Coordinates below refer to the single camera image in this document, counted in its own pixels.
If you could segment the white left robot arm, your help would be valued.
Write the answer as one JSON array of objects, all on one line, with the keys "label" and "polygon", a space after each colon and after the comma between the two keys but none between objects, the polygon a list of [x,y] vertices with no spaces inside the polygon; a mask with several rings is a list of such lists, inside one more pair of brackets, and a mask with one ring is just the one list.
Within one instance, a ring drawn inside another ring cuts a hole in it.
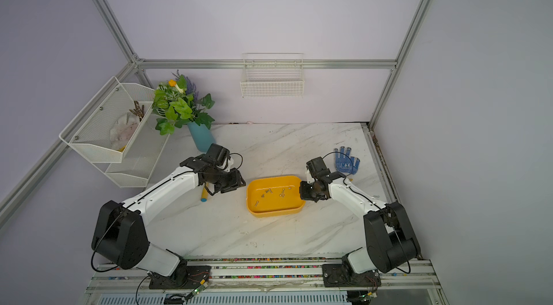
[{"label": "white left robot arm", "polygon": [[99,210],[92,238],[92,255],[100,255],[124,270],[139,268],[152,276],[182,284],[188,280],[187,261],[156,246],[146,227],[170,204],[207,185],[209,195],[228,193],[246,185],[233,153],[218,144],[189,157],[165,178],[122,202],[108,201]]}]

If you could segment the yellow plastic storage box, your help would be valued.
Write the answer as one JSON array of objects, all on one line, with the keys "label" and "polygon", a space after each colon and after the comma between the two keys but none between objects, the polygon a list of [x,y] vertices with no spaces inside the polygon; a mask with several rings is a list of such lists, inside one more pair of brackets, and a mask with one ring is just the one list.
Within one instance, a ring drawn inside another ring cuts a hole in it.
[{"label": "yellow plastic storage box", "polygon": [[254,180],[246,190],[247,209],[257,218],[297,214],[305,206],[300,183],[293,175]]}]

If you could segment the blue dotted work glove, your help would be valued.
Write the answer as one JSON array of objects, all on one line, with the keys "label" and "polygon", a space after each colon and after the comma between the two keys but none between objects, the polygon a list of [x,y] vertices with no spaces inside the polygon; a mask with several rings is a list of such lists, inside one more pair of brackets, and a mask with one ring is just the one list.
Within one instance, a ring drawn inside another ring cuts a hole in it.
[{"label": "blue dotted work glove", "polygon": [[350,146],[340,146],[334,149],[334,165],[338,172],[344,175],[357,174],[360,166],[360,159],[351,154]]}]

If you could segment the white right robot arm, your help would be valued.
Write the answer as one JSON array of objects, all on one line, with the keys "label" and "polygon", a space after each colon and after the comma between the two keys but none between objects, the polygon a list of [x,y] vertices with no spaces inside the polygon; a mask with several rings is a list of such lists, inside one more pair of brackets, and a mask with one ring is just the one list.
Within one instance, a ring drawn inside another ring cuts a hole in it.
[{"label": "white right robot arm", "polygon": [[355,274],[387,273],[421,254],[408,213],[399,202],[386,203],[364,194],[343,173],[330,171],[323,158],[306,163],[307,180],[300,183],[304,201],[340,202],[363,220],[365,246],[345,256],[345,268]]}]

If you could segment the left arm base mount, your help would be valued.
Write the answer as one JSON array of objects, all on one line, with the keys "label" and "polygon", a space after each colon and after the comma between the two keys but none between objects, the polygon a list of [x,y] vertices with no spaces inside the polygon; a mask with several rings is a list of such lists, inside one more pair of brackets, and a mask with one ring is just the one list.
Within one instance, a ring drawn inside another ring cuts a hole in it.
[{"label": "left arm base mount", "polygon": [[211,266],[189,266],[187,262],[181,261],[177,269],[170,276],[152,273],[148,287],[153,290],[193,290],[203,283],[207,283],[211,269]]}]

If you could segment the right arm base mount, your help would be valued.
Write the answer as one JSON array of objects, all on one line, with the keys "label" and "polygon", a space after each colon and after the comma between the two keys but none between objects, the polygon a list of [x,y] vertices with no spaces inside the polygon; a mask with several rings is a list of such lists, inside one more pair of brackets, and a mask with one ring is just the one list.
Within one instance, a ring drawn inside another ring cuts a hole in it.
[{"label": "right arm base mount", "polygon": [[323,264],[322,275],[325,287],[367,287],[377,289],[382,284],[376,270],[356,273],[346,257],[343,257],[340,263]]}]

